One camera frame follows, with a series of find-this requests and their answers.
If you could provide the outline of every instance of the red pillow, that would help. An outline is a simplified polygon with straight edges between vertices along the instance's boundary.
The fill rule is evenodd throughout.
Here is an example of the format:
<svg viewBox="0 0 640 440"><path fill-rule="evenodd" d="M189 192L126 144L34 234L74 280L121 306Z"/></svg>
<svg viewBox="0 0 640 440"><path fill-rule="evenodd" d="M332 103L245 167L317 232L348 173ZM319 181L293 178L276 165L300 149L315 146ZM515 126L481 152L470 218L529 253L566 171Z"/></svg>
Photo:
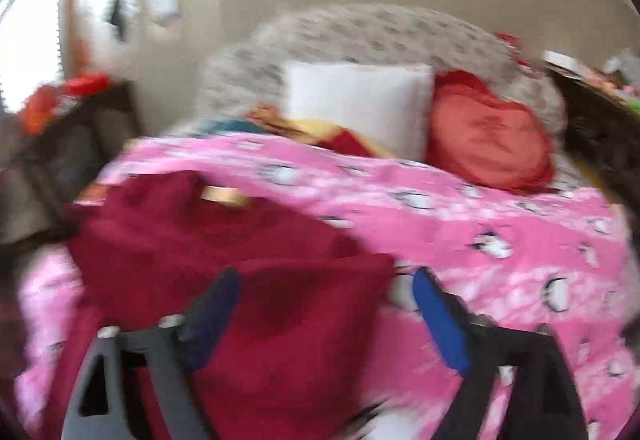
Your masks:
<svg viewBox="0 0 640 440"><path fill-rule="evenodd" d="M468 182L539 192L553 178L549 141L533 113L498 99L461 70L436 78L427 163Z"/></svg>

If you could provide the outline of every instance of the pink comforter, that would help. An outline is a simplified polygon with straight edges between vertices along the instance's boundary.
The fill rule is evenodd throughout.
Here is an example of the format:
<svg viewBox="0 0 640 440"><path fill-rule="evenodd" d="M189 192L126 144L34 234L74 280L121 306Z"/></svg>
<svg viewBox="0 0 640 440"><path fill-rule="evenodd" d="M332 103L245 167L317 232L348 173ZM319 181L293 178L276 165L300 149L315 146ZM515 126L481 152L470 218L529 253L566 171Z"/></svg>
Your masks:
<svg viewBox="0 0 640 440"><path fill-rule="evenodd" d="M428 439L460 384L415 311L410 274L419 264L473 312L512 328L553 327L574 371L590 440L615 438L628 420L633 365L618 339L624 229L597 190L524 198L415 162L342 156L252 134L145 139L99 181L185 169L322 218L373 252L398 257L389 305L380 310L378 338L363 366L363 409L381 405L356 436ZM63 250L46 256L23 284L32 367L18 379L17 396L28 428L38 426L55 350L81 290ZM483 439L495 438L506 408L513 374L505 368L501 375Z"/></svg>

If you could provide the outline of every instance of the dresser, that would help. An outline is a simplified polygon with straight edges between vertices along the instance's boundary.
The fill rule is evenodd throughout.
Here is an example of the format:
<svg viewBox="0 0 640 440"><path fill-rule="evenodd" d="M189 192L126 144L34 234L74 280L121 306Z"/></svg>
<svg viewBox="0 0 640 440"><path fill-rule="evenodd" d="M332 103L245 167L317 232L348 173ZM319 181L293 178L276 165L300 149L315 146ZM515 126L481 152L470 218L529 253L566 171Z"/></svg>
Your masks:
<svg viewBox="0 0 640 440"><path fill-rule="evenodd" d="M11 196L20 197L16 194L20 192L24 198L13 204L9 223L17 223L23 214L33 211L34 204L45 223L23 232L19 243L9 242L20 252L64 235L68 204L118 155L127 140L141 134L133 84L119 81L81 99L41 133L19 139L2 168L4 174L19 175Z"/></svg>
<svg viewBox="0 0 640 440"><path fill-rule="evenodd" d="M549 74L566 102L566 150L592 166L640 220L640 115L580 81Z"/></svg>

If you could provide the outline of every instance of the red object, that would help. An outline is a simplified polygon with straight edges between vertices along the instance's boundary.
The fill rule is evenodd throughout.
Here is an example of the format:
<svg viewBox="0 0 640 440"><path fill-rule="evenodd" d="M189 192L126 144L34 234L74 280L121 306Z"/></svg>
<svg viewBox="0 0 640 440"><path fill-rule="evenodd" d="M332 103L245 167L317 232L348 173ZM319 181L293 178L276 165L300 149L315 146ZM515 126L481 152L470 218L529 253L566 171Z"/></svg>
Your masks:
<svg viewBox="0 0 640 440"><path fill-rule="evenodd" d="M81 303L59 359L43 439L60 437L82 357L102 324L154 326L181 312L227 265L241 299L218 349L194 375L197 402L225 440L326 440L358 410L356 386L393 259L262 198L245 210L201 200L194 172L139 176L110 189L69 251ZM148 380L145 373L142 381ZM151 399L148 384L143 399ZM154 438L168 437L157 407Z"/></svg>
<svg viewBox="0 0 640 440"><path fill-rule="evenodd" d="M86 72L69 79L64 84L65 93L74 97L84 97L103 92L109 87L110 77L103 72Z"/></svg>
<svg viewBox="0 0 640 440"><path fill-rule="evenodd" d="M436 78L426 161L468 182L522 194L553 178L549 141L524 105L498 99L473 74Z"/></svg>
<svg viewBox="0 0 640 440"><path fill-rule="evenodd" d="M41 133L53 118L58 104L58 91L50 84L43 84L27 99L20 110L20 121L27 133Z"/></svg>
<svg viewBox="0 0 640 440"><path fill-rule="evenodd" d="M522 56L522 39L506 32L494 32L494 35L509 49L511 59L519 61Z"/></svg>
<svg viewBox="0 0 640 440"><path fill-rule="evenodd" d="M372 153L348 130L340 130L333 138L316 142L316 146L343 155L373 157Z"/></svg>

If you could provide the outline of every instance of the red towel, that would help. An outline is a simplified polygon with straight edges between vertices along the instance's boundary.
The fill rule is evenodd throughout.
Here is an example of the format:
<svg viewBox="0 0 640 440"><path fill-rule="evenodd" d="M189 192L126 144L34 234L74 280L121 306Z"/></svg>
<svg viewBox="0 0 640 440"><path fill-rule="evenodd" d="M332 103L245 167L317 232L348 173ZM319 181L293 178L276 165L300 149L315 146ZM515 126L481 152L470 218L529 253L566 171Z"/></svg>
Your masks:
<svg viewBox="0 0 640 440"><path fill-rule="evenodd" d="M98 322L153 326L228 264L241 273L240 303L193 381L221 438L325 440L357 411L392 258L364 253L340 230L269 200L240 211L203 201L203 188L193 172L141 176L111 190L102 208L84 209L68 248L92 305L81 306L62 351L43 438L59 437L60 402L68 402ZM154 437L167 438L148 413Z"/></svg>

